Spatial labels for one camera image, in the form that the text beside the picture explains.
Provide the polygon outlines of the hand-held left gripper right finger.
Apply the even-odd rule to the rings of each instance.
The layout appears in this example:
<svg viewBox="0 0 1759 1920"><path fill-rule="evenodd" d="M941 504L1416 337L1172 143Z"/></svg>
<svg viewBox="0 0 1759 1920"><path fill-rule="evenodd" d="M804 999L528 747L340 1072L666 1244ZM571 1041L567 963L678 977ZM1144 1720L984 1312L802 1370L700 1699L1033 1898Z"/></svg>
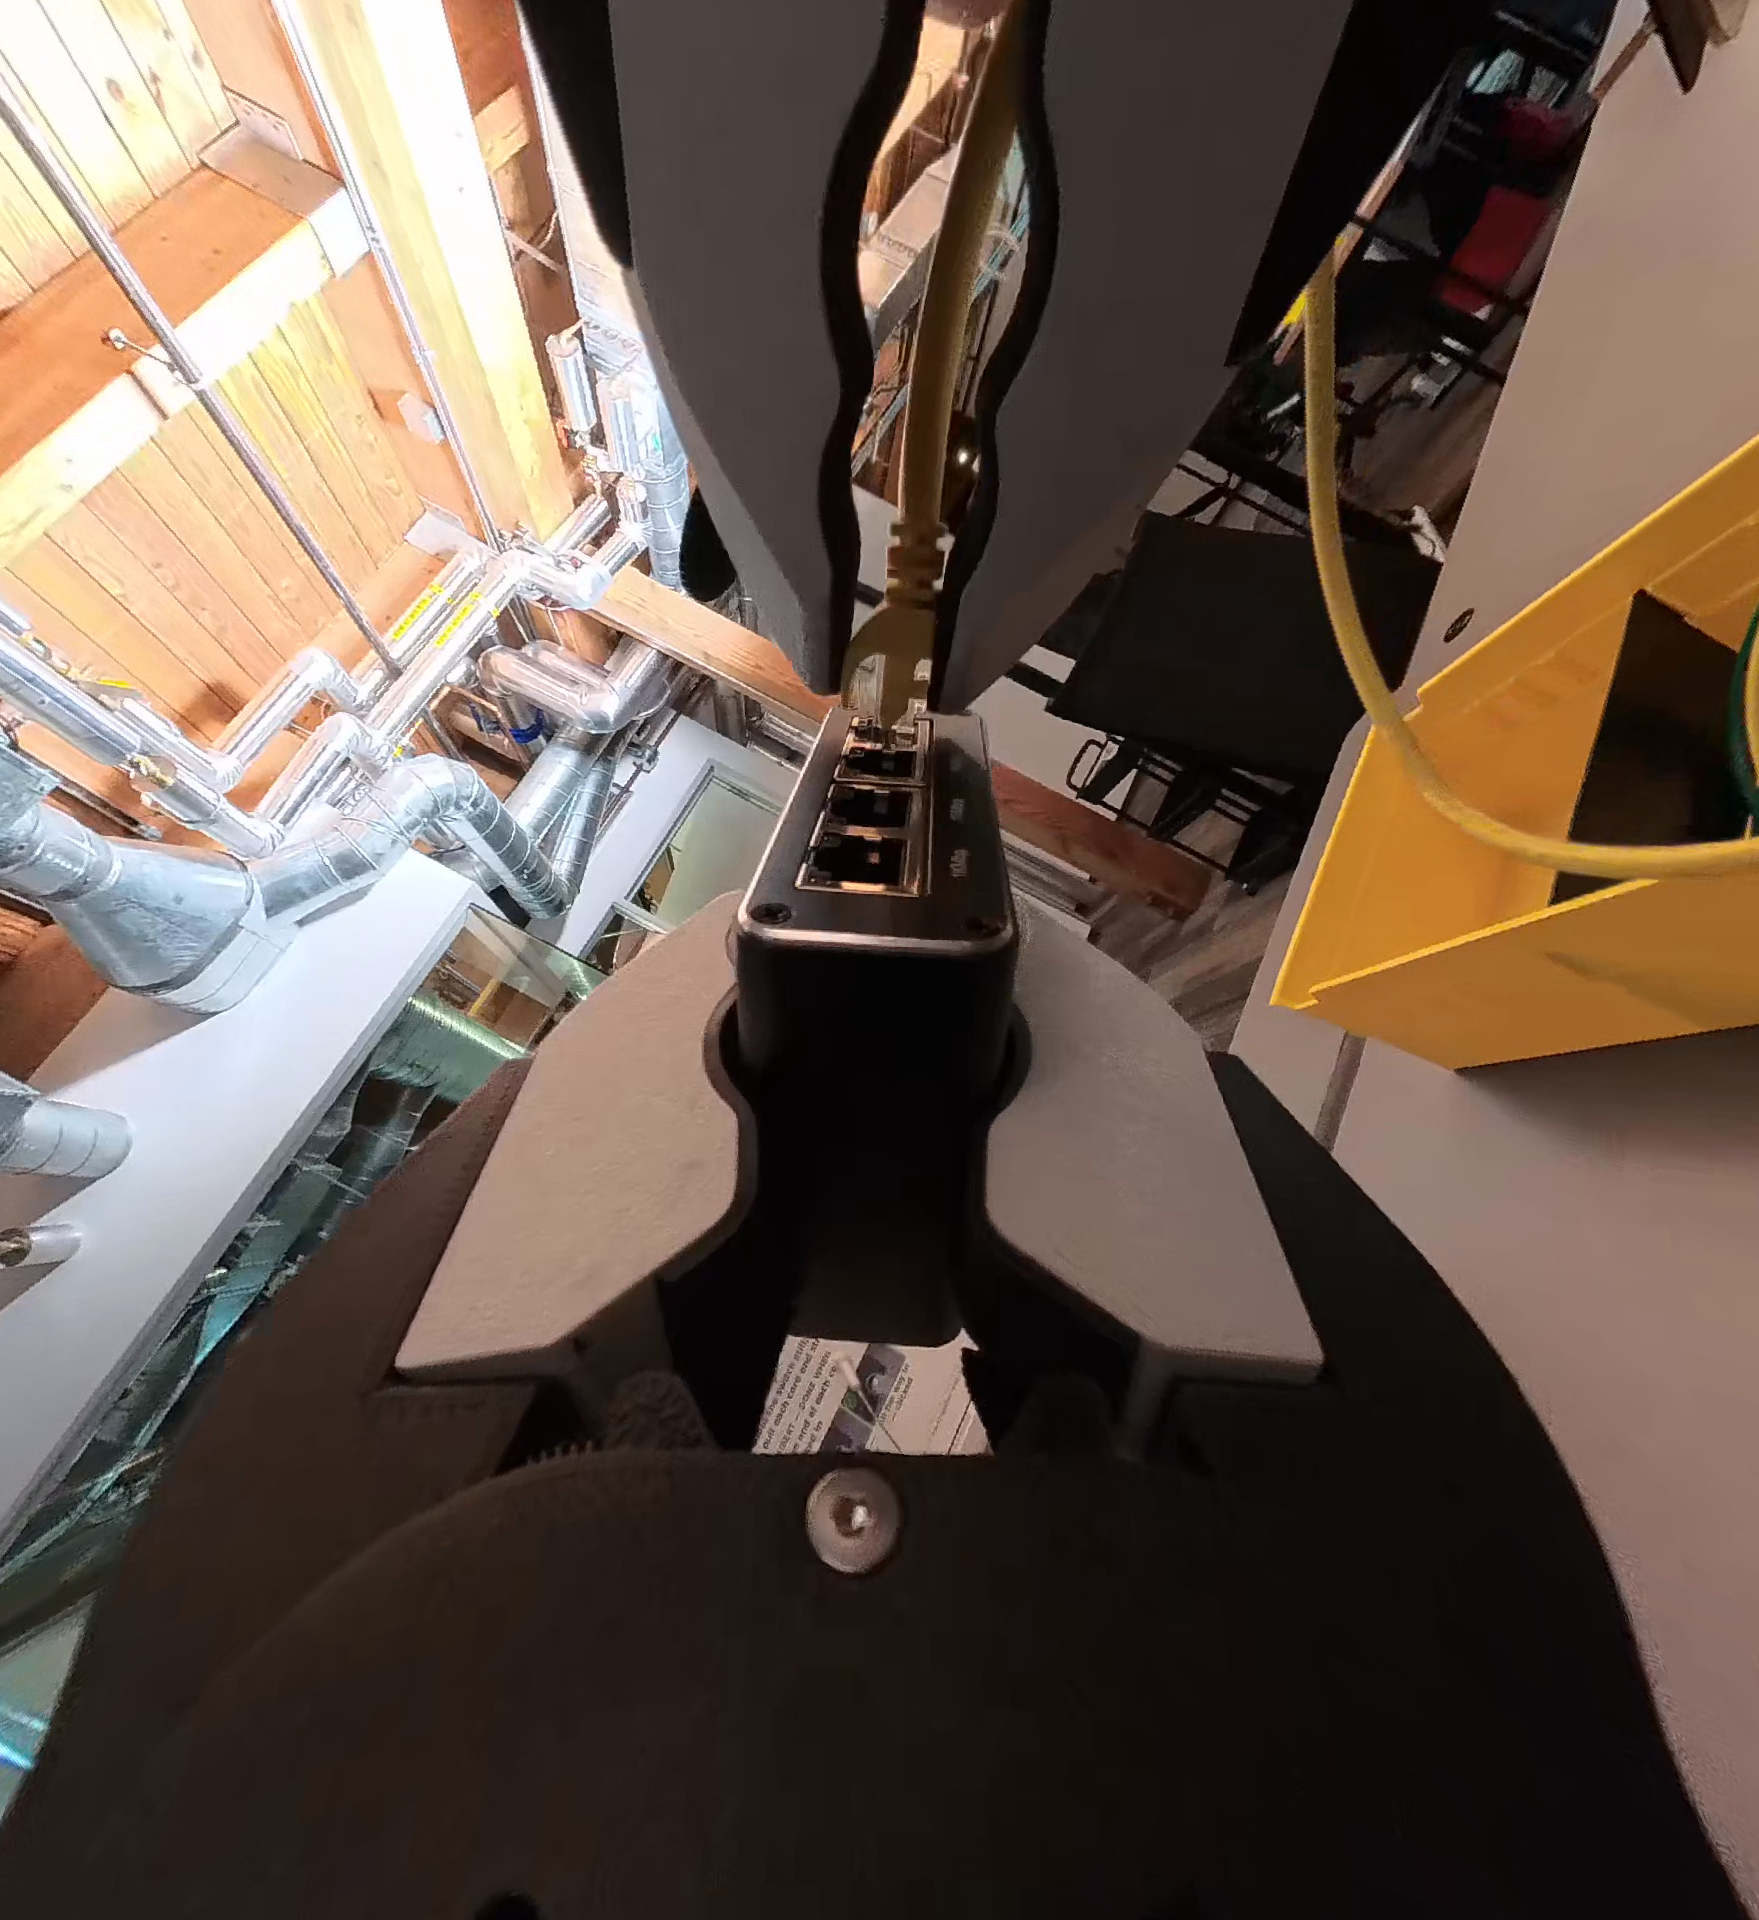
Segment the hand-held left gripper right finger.
<svg viewBox="0 0 1759 1920"><path fill-rule="evenodd" d="M1028 1068L984 1217L1148 1380L1318 1380L1323 1347L1194 1028L1060 917L1019 923Z"/></svg>

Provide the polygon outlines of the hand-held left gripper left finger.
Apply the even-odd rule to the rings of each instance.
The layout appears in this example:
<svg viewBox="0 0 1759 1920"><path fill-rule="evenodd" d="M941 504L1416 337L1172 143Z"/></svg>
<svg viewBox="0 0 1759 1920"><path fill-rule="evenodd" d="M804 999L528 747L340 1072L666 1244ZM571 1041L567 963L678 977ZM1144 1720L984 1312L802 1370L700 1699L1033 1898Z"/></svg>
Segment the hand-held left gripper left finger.
<svg viewBox="0 0 1759 1920"><path fill-rule="evenodd" d="M754 1193L754 1118L723 1063L736 914L700 907L543 1041L399 1343L404 1380L666 1363L663 1286Z"/></svg>

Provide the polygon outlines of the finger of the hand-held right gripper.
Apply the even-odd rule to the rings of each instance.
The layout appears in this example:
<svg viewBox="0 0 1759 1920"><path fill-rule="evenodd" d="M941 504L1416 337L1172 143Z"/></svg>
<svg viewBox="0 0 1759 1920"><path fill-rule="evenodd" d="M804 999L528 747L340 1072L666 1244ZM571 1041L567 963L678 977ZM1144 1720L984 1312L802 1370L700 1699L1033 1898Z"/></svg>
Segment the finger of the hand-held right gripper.
<svg viewBox="0 0 1759 1920"><path fill-rule="evenodd" d="M922 4L607 11L655 364L761 632L838 693L860 558L850 439L874 370L860 214Z"/></svg>
<svg viewBox="0 0 1759 1920"><path fill-rule="evenodd" d="M968 708L1119 556L1226 382L1343 1L1037 4L1033 226L941 611Z"/></svg>

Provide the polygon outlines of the black ethernet switch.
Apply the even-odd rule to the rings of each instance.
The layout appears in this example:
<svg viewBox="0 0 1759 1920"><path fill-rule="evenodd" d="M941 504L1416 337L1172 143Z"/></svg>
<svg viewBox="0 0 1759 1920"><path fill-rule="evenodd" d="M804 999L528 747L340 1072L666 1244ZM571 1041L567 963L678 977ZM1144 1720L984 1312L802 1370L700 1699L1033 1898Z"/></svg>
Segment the black ethernet switch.
<svg viewBox="0 0 1759 1920"><path fill-rule="evenodd" d="M746 1217L791 1331L961 1331L972 1163L1008 1072L1018 925L983 721L822 725L736 916Z"/></svg>

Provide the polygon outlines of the yellow plastic bin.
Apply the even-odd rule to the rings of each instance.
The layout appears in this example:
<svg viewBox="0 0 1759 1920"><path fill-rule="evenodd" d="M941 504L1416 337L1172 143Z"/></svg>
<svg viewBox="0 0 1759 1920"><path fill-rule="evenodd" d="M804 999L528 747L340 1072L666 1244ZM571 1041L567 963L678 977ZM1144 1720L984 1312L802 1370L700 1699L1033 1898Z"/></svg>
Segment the yellow plastic bin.
<svg viewBox="0 0 1759 1920"><path fill-rule="evenodd" d="M1759 436L1421 689L1411 725L1474 805L1579 836L1577 785L1637 590L1726 649L1759 596ZM1273 999L1443 1068L1759 1024L1759 873L1552 901L1369 744Z"/></svg>

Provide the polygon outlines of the printed instruction sheet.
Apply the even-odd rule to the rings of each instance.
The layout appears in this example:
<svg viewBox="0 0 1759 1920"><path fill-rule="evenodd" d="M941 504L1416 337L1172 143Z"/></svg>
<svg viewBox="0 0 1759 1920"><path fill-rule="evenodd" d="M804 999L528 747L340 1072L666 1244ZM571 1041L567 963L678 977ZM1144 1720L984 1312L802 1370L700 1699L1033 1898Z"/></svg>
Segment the printed instruction sheet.
<svg viewBox="0 0 1759 1920"><path fill-rule="evenodd" d="M967 1350L963 1335L939 1347L794 1335L752 1451L989 1451L963 1373Z"/></svg>

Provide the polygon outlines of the black office chair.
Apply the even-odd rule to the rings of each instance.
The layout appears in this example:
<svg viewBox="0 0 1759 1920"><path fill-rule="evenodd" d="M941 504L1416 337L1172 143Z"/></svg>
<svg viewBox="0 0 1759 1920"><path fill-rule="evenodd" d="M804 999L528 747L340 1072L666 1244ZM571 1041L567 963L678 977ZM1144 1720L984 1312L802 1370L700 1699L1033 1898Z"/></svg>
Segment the black office chair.
<svg viewBox="0 0 1759 1920"><path fill-rule="evenodd" d="M1313 543L1144 515L1052 713L1261 779L1327 780L1365 708Z"/></svg>

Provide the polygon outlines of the silver air duct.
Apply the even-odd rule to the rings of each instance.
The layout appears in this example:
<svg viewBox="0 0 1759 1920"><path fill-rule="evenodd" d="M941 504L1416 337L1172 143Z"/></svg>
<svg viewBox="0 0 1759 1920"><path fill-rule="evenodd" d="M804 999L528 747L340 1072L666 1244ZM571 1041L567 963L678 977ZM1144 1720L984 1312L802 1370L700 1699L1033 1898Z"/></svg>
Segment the silver air duct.
<svg viewBox="0 0 1759 1920"><path fill-rule="evenodd" d="M418 843L531 920L571 909L674 661L634 637L596 664L499 630L518 605L596 608L643 556L674 586L690 468L643 351L618 366L611 335L577 324L549 352L590 491L553 541L460 541L392 628L390 677L312 647L206 745L67 675L0 598L0 891L106 981L227 1011Z"/></svg>

